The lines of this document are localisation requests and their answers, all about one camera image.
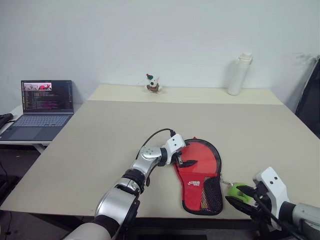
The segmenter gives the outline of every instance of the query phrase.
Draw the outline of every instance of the laptop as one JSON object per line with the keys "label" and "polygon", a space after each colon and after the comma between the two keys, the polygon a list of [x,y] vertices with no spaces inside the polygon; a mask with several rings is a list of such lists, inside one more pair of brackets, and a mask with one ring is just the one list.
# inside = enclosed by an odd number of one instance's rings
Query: laptop
{"label": "laptop", "polygon": [[23,115],[0,141],[52,141],[74,114],[71,80],[21,81]]}

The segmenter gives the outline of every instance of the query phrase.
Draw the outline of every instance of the beige tabletop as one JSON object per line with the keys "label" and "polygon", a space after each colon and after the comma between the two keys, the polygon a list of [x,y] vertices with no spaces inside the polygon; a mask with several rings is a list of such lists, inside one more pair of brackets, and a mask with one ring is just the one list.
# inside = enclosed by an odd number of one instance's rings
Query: beige tabletop
{"label": "beige tabletop", "polygon": [[[152,101],[117,99],[135,91],[150,94],[142,88],[113,93],[117,96],[113,100],[97,100],[102,88],[128,87],[99,87],[37,159],[2,210],[94,215],[101,196],[130,167],[141,144],[162,128],[174,129],[185,139],[196,136],[211,142],[220,153],[225,180],[253,186],[254,174],[271,166],[286,184],[293,203],[320,207],[320,141],[268,90],[250,89],[264,92],[253,94],[251,103],[237,103],[237,97],[246,98],[246,92],[242,97],[231,96],[229,102],[177,103],[157,102],[156,94],[148,96]],[[163,132],[149,144],[161,146],[168,138]],[[225,194],[226,186],[221,187]],[[150,186],[139,199],[138,217],[207,218],[183,209],[180,182],[170,165],[152,172]],[[223,211],[209,218],[248,216],[224,201]]]}

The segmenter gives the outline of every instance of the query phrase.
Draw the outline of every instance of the green object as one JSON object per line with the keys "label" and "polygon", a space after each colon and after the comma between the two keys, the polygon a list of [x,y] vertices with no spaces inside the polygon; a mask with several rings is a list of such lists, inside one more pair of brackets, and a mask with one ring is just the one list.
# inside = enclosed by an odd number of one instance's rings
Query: green object
{"label": "green object", "polygon": [[246,185],[244,183],[241,183],[241,182],[236,182],[233,184],[233,186],[229,189],[228,191],[228,196],[231,196],[231,197],[235,197],[237,199],[240,199],[242,200],[244,203],[248,203],[250,202],[250,200],[252,199],[252,197],[244,194],[242,191],[240,191],[237,186],[243,186],[243,185]]}

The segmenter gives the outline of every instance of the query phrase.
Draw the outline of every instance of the white wall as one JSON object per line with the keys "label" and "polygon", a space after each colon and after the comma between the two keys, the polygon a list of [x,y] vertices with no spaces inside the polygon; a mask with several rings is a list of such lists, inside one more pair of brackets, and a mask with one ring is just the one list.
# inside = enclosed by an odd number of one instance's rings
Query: white wall
{"label": "white wall", "polygon": [[0,113],[21,103],[20,80],[226,87],[252,52],[247,88],[270,88],[294,109],[319,53],[319,0],[2,0]]}

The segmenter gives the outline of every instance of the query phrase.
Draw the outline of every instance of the laptop keyboard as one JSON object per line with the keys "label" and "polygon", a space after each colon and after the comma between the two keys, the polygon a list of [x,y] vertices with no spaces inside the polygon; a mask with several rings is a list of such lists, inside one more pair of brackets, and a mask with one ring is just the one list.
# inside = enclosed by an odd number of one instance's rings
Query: laptop keyboard
{"label": "laptop keyboard", "polygon": [[23,115],[15,123],[15,127],[62,127],[68,120],[68,115]]}

